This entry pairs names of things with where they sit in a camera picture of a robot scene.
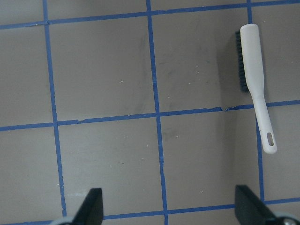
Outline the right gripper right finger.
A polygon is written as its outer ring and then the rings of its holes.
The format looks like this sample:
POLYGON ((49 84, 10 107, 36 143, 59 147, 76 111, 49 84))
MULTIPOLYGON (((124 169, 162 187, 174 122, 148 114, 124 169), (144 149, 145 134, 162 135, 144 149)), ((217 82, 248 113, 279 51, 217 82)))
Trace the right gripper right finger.
POLYGON ((298 219, 287 213, 272 212, 246 185, 235 186, 235 217, 241 225, 296 225, 298 219))

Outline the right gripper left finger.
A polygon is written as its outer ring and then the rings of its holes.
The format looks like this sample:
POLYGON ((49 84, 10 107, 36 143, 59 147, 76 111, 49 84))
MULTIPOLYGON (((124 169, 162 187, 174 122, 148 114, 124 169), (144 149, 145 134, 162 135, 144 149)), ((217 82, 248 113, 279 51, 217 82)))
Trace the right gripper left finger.
POLYGON ((101 225, 104 219, 102 188, 92 188, 74 217, 62 217, 51 225, 101 225))

